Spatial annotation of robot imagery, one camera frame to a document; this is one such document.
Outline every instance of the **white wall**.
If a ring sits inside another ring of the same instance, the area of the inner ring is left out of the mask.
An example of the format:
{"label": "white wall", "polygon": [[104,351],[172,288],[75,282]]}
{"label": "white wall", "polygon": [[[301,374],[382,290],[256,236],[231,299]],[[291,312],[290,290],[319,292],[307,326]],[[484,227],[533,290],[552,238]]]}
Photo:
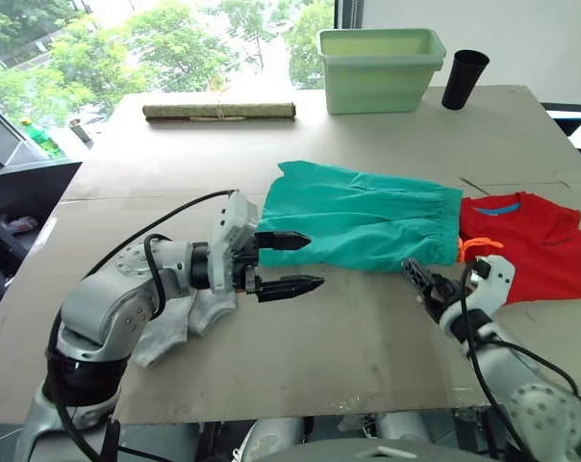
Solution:
{"label": "white wall", "polygon": [[540,101],[581,104],[581,0],[365,0],[363,27],[427,27],[447,50],[491,59],[479,85],[527,86]]}

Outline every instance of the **plastic container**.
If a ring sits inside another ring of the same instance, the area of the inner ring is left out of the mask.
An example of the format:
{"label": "plastic container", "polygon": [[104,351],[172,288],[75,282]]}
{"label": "plastic container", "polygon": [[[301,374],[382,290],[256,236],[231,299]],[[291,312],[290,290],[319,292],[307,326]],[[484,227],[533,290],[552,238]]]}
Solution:
{"label": "plastic container", "polygon": [[414,111],[446,50],[430,29],[318,32],[329,114]]}
{"label": "plastic container", "polygon": [[42,148],[50,159],[61,159],[66,157],[56,142],[51,139],[49,134],[47,134],[43,128],[33,123],[29,117],[23,117],[21,119],[21,125],[23,126],[23,131]]}

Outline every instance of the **teal shorts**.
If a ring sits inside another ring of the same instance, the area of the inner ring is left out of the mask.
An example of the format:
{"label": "teal shorts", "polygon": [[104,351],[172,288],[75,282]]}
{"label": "teal shorts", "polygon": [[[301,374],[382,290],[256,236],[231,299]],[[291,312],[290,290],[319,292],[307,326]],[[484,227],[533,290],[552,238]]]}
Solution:
{"label": "teal shorts", "polygon": [[304,161],[279,165],[259,231],[298,231],[312,242],[260,251],[265,266],[328,263],[353,270],[399,271],[457,259],[462,192],[412,178],[376,175]]}

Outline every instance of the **white table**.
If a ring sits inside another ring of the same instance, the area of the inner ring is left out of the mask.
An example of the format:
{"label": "white table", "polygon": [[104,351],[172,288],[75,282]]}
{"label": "white table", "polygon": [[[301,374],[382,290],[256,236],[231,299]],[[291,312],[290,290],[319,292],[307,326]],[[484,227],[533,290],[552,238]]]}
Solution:
{"label": "white table", "polygon": [[[202,193],[239,187],[262,204],[278,162],[428,178],[475,197],[526,190],[581,209],[581,156],[528,90],[478,88],[457,113],[441,95],[430,89],[410,114],[328,116],[321,92],[300,92],[295,122],[151,126],[140,107],[169,96],[126,96],[0,305],[0,423],[23,422],[44,378],[51,320],[100,256]],[[221,204],[199,205],[160,231],[207,240]],[[329,266],[267,275],[298,271],[326,283],[268,304],[240,295],[236,313],[206,338],[151,371],[130,366],[118,417],[178,423],[485,402],[457,346],[399,275]],[[521,303],[496,318],[581,388],[581,300]]]}

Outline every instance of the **clothing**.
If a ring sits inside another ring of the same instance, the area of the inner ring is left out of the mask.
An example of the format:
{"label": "clothing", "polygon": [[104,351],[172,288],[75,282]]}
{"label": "clothing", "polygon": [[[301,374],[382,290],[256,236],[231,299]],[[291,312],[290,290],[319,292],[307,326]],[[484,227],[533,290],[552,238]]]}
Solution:
{"label": "clothing", "polygon": [[515,265],[507,303],[581,298],[581,213],[527,192],[464,198],[460,236],[489,237],[504,244],[473,246],[477,255],[502,255]]}
{"label": "clothing", "polygon": [[284,176],[269,189],[259,231],[298,231],[312,242],[294,251],[262,249],[263,265],[399,271],[406,257],[455,262],[461,191],[304,161],[279,168]]}
{"label": "clothing", "polygon": [[188,334],[204,337],[220,317],[237,307],[235,292],[214,294],[209,289],[172,298],[164,312],[150,321],[139,337],[131,361],[152,368],[175,347],[188,340]]}

